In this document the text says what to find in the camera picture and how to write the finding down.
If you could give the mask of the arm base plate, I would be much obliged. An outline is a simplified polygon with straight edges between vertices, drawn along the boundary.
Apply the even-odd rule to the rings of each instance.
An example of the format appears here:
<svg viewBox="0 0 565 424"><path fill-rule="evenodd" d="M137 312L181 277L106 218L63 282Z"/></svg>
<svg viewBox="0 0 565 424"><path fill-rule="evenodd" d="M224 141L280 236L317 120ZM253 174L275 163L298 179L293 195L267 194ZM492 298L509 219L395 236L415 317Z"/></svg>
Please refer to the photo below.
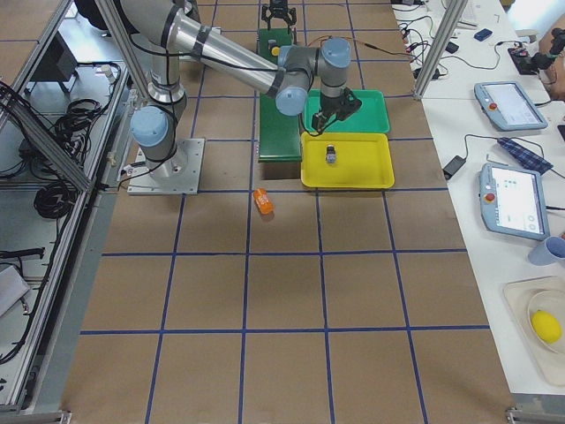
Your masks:
<svg viewBox="0 0 565 424"><path fill-rule="evenodd" d="M129 178L128 194L196 194L199 189L204 148L203 138L177 140L176 153L160 166L147 162L139 148L137 161L141 162L141 165L126 172Z"/></svg>

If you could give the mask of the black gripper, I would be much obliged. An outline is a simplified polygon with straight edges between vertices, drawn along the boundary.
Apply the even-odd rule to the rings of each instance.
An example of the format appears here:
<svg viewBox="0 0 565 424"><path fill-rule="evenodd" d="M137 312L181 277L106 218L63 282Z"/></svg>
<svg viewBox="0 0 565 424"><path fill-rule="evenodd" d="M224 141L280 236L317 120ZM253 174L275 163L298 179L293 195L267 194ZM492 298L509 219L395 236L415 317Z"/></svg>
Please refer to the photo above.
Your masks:
<svg viewBox="0 0 565 424"><path fill-rule="evenodd" d="M320 109L312 116L312 128L317 133L323 133L332 119L344 121L361 106L362 101L348 87L344 87L337 96L329 96L321 92Z"/></svg>
<svg viewBox="0 0 565 424"><path fill-rule="evenodd" d="M296 8L289 7L287 0L269 0L261 6L261 20L270 27L272 19L282 19L288 27L293 27L297 23Z"/></svg>

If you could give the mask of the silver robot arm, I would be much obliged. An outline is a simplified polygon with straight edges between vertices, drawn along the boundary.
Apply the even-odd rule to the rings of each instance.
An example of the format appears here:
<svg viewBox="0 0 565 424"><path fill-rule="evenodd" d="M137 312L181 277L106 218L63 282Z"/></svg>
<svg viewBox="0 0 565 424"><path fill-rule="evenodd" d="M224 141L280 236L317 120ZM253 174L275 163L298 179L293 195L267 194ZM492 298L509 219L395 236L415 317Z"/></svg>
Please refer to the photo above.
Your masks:
<svg viewBox="0 0 565 424"><path fill-rule="evenodd" d="M320 107L312 117L315 135L361 108L361 100L346 86L350 44L343 38L331 38L319 48L282 45L277 59L270 61L200 23L176 1L119 1L117 10L122 21L154 44L152 55L162 57L168 67L188 56L268 98L271 110L260 119L263 136L281 140L298 134L316 78Z"/></svg>

